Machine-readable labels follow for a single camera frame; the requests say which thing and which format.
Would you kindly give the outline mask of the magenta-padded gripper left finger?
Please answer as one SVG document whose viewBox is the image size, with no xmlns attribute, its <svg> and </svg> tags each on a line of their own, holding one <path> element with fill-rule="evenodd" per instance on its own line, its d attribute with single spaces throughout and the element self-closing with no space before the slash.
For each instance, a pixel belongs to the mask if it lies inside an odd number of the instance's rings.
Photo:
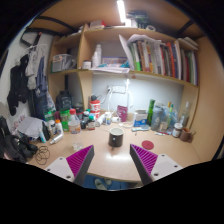
<svg viewBox="0 0 224 224">
<path fill-rule="evenodd" d="M 57 158 L 46 168 L 46 171 L 82 186 L 93 157 L 94 146 L 90 145 L 67 158 Z"/>
</svg>

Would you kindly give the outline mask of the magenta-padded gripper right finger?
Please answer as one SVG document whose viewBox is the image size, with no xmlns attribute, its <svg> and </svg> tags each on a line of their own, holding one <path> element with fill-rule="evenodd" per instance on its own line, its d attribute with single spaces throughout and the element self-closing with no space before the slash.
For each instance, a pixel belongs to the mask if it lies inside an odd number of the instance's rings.
<svg viewBox="0 0 224 224">
<path fill-rule="evenodd" d="M 130 145 L 130 155 L 143 185 L 152 183 L 182 169 L 168 155 L 156 155 L 134 144 Z"/>
</svg>

